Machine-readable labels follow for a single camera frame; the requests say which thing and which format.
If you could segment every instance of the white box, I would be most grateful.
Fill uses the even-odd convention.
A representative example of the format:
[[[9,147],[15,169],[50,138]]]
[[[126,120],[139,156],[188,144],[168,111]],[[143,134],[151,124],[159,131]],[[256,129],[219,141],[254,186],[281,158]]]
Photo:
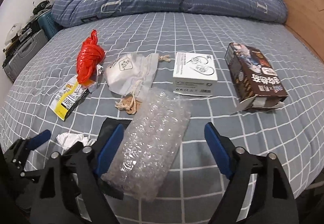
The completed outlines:
[[[211,97],[217,80],[212,55],[177,52],[173,70],[175,93]]]

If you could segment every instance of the blue duvet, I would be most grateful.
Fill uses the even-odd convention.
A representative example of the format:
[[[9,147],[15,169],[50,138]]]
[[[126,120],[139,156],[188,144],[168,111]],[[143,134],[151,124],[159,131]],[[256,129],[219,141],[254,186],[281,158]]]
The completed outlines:
[[[107,17],[161,11],[237,16],[281,24],[287,19],[283,0],[56,0],[52,16],[60,25],[72,27]]]

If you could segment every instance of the screw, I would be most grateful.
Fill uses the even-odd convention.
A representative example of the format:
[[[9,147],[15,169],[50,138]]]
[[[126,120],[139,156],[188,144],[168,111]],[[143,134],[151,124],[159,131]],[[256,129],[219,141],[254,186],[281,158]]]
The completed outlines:
[[[269,153],[269,158],[275,160],[277,156],[274,153]]]
[[[85,154],[90,153],[92,150],[91,146],[86,146],[82,149],[82,152],[84,152]]]
[[[59,157],[59,153],[58,152],[54,152],[54,153],[52,153],[51,154],[51,157],[53,158],[53,159],[55,159],[55,158],[57,158],[57,157]]]
[[[238,154],[243,154],[245,153],[245,149],[243,147],[236,147],[235,151],[238,153]]]

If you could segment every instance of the yellow snack package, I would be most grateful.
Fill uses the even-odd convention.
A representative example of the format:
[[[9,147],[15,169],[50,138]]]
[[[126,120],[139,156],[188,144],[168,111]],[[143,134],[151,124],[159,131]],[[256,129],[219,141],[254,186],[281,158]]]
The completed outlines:
[[[94,85],[95,81],[88,80],[85,84],[79,84],[77,75],[73,76],[58,91],[50,105],[50,109],[61,119],[65,120],[70,112],[77,106],[80,99],[89,93],[89,87]]]

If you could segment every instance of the white drawstring pouch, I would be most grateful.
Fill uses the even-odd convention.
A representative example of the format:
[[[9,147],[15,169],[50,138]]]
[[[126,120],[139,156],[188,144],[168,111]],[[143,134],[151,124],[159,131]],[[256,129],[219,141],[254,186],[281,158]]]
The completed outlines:
[[[170,62],[169,56],[159,57],[152,53],[147,57],[137,52],[128,53],[117,58],[105,69],[104,77],[109,85],[109,90],[122,96],[132,95],[130,105],[124,105],[123,101],[116,102],[116,108],[130,110],[135,106],[136,100],[143,102],[151,88],[158,61]]]

